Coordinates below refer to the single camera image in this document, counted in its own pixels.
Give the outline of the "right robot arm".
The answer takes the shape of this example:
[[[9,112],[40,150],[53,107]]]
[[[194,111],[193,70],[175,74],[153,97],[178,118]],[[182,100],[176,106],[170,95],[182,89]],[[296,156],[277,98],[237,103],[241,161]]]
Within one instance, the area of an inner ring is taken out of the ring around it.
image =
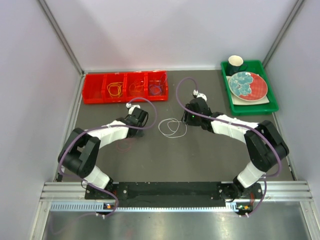
[[[261,123],[246,122],[220,112],[212,112],[205,94],[194,90],[193,99],[184,107],[182,123],[201,127],[217,135],[224,135],[246,145],[250,162],[234,179],[230,187],[222,191],[228,199],[245,198],[254,185],[273,166],[281,170],[281,160],[289,154],[289,148],[275,125],[265,120]]]

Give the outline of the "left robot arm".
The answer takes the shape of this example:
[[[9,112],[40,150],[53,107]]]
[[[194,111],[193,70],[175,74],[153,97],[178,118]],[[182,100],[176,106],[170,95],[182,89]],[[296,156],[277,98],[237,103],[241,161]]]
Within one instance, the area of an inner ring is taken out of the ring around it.
[[[96,166],[99,150],[113,142],[141,137],[142,127],[149,119],[147,111],[132,105],[126,117],[86,132],[75,128],[64,144],[57,161],[67,170],[96,187],[102,198],[109,198],[114,191],[113,180]]]

